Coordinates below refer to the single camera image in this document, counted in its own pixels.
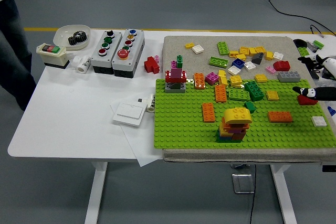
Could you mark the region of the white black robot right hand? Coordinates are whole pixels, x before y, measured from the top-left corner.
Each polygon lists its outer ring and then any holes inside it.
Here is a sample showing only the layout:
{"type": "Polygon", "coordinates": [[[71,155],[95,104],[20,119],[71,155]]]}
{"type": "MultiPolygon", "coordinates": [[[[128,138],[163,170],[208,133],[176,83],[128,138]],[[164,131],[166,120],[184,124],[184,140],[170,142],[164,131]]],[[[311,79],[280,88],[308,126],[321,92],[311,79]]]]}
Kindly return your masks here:
{"type": "MultiPolygon", "coordinates": [[[[299,57],[302,63],[317,63],[324,67],[335,78],[335,59],[331,57],[321,58],[319,55],[308,55],[299,57]]],[[[312,100],[335,101],[335,87],[301,88],[293,87],[293,91],[312,100]]]]}

